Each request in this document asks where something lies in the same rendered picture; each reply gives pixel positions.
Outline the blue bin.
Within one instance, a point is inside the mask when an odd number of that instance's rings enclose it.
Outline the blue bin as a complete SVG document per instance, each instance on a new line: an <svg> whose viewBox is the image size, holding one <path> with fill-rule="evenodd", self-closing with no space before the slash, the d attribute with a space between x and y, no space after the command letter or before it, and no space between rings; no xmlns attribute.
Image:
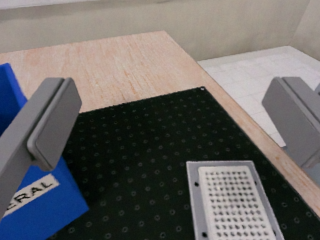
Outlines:
<svg viewBox="0 0 320 240"><path fill-rule="evenodd" d="M0 64L0 137L26 102L8 62ZM61 157L51 172L30 166L0 221L0 240L45 240L88 210L77 192Z"/></svg>

